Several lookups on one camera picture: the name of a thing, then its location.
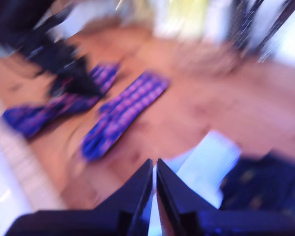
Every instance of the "wooden floor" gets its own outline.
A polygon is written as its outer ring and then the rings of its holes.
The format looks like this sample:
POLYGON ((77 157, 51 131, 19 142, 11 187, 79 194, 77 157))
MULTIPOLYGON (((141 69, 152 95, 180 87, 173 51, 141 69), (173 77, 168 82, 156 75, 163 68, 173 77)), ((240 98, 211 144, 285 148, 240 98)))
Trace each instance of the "wooden floor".
MULTIPOLYGON (((85 114, 53 122, 29 141, 68 207, 97 206, 147 158, 172 158, 211 129, 236 141, 244 153, 264 155, 275 148, 295 157, 295 70, 267 62, 248 63, 227 77, 188 74, 177 68, 177 43, 154 39, 144 29, 112 28, 70 41, 88 54, 90 69, 101 61, 122 61, 122 67, 108 98, 85 114), (86 164, 79 145, 95 125, 98 108, 147 68, 170 77, 170 88, 101 161, 86 164)), ((0 59, 0 97, 6 106, 48 100, 53 77, 22 75, 34 71, 0 59)))

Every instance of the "navy patterned fabric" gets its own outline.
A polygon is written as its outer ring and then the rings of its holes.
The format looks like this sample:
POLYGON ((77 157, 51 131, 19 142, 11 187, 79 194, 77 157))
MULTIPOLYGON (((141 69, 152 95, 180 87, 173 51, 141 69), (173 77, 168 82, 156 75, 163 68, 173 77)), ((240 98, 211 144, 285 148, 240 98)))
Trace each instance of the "navy patterned fabric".
POLYGON ((221 210, 271 210, 295 216, 295 165, 269 153, 242 159, 225 177, 221 210))
MULTIPOLYGON (((102 93, 106 93, 113 85, 119 69, 118 64, 99 64, 91 72, 102 93)), ((37 134, 46 124, 64 115, 74 115, 90 110, 100 100, 99 97, 89 97, 74 94, 64 94, 52 99, 46 105, 32 104, 10 108, 2 117, 15 130, 26 138, 37 134)))
POLYGON ((101 158, 131 122, 168 87, 169 80, 152 72, 144 72, 124 92, 100 109, 100 119, 82 143, 84 157, 101 158))

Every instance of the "purple checkered fabric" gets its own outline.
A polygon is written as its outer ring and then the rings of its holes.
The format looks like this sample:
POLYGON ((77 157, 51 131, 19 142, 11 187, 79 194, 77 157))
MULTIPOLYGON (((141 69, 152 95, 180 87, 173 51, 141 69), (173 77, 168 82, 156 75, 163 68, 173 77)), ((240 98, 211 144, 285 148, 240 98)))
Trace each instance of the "purple checkered fabric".
POLYGON ((144 72, 123 93, 100 109, 100 119, 85 136, 82 152, 88 161, 101 158, 131 122, 168 87, 169 80, 144 72))
MULTIPOLYGON (((119 69, 118 64, 99 64, 91 72, 102 93, 106 93, 113 85, 119 69)), ((47 105, 22 105, 8 109, 2 117, 15 130, 26 138, 33 137, 47 123, 64 116, 78 114, 90 110, 100 100, 99 97, 89 97, 74 94, 64 94, 52 99, 47 105)))

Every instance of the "white sock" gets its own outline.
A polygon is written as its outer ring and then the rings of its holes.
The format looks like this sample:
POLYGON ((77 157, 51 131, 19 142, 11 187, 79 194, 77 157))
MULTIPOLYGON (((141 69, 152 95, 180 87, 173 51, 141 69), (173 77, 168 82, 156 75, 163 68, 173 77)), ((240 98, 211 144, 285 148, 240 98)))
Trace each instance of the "white sock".
MULTIPOLYGON (((177 158, 164 160, 184 183, 216 208, 223 194, 220 185, 239 160, 241 149, 217 131, 210 131, 192 150, 177 158)), ((156 192, 156 166, 153 168, 156 192)), ((153 196, 149 236, 162 235, 156 194, 153 196)))

